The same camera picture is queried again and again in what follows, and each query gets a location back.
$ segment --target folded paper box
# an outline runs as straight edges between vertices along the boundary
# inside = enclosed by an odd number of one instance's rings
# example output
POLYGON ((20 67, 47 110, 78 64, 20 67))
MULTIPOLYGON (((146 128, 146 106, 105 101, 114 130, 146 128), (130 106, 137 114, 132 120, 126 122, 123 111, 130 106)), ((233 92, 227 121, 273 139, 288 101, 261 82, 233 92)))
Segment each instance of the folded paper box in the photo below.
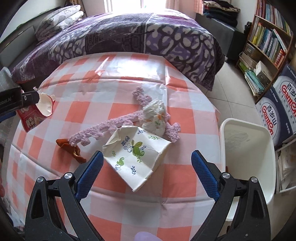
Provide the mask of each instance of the folded paper box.
POLYGON ((103 146, 105 160, 134 192, 161 163, 170 141, 138 126, 122 126, 103 146))

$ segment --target window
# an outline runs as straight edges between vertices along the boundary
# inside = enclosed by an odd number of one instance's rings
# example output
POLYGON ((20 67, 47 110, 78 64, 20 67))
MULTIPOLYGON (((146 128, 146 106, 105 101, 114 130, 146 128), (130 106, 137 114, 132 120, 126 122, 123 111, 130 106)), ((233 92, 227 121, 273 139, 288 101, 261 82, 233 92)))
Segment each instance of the window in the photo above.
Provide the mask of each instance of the window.
POLYGON ((165 8, 166 0, 105 0, 108 12, 132 12, 140 8, 165 8))

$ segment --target pink fluffy fabric strip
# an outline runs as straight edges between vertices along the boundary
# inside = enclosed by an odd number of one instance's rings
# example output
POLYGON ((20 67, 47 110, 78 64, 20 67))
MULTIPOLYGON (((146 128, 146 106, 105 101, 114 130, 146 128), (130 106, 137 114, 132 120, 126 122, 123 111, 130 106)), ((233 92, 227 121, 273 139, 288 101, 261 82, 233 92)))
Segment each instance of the pink fluffy fabric strip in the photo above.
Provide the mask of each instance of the pink fluffy fabric strip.
MULTIPOLYGON (((139 86, 136 88, 135 91, 133 91, 132 94, 136 98, 136 100, 139 102, 139 104, 145 107, 146 105, 149 104, 150 101, 152 101, 152 98, 150 95, 143 94, 143 93, 144 93, 143 88, 139 86)), ((180 138, 178 136, 178 132, 181 131, 181 127, 179 123, 174 123, 171 126, 168 122, 169 119, 170 119, 170 115, 167 113, 165 116, 165 123, 166 123, 165 134, 174 143, 180 138)), ((71 144, 71 146, 76 146, 80 142, 83 146, 86 146, 91 143, 89 140, 90 137, 94 137, 96 140, 98 140, 99 137, 103 136, 103 132, 105 131, 114 133, 118 127, 132 126, 133 122, 141 121, 141 120, 143 120, 142 110, 138 110, 134 113, 123 115, 111 120, 106 120, 101 124, 79 131, 74 135, 70 136, 69 143, 71 144)))

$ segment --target plastic tablecloth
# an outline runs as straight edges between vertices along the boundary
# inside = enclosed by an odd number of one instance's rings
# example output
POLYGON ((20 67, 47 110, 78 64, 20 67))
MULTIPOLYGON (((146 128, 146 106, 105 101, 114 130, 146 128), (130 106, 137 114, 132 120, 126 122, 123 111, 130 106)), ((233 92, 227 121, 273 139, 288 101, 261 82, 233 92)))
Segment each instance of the plastic tablecloth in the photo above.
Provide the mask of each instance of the plastic tablecloth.
MULTIPOLYGON (((131 241, 147 231, 163 241, 188 241, 204 222, 214 201, 192 165, 198 149, 221 168, 217 119, 219 112, 207 97, 163 57, 138 53, 101 53, 70 59, 58 67, 39 91, 56 96, 54 113, 26 133, 19 123, 10 147, 4 185, 11 206, 24 222, 35 180, 55 179, 73 172, 78 162, 56 144, 56 139, 132 113, 141 107, 132 91, 141 86, 152 99, 161 99, 169 122, 181 125, 173 143, 151 178, 133 193, 105 161, 87 198, 81 204, 93 225, 108 241, 131 241)), ((102 150, 111 134, 80 145, 89 159, 102 150)), ((68 231, 73 228, 58 206, 68 231)))

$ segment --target white plastic basket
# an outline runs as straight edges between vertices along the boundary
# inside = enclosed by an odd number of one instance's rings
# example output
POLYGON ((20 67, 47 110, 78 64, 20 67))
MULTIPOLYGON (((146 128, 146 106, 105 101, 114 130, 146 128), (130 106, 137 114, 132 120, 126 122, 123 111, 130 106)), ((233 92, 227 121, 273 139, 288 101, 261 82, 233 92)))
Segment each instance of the white plastic basket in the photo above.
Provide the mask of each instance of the white plastic basket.
MULTIPOLYGON (((254 176, 260 182, 266 203, 270 203, 276 186, 275 152, 272 137, 263 126, 233 118, 220 126, 222 170, 238 179, 254 176)), ((232 221, 239 197, 235 197, 226 221, 232 221)))

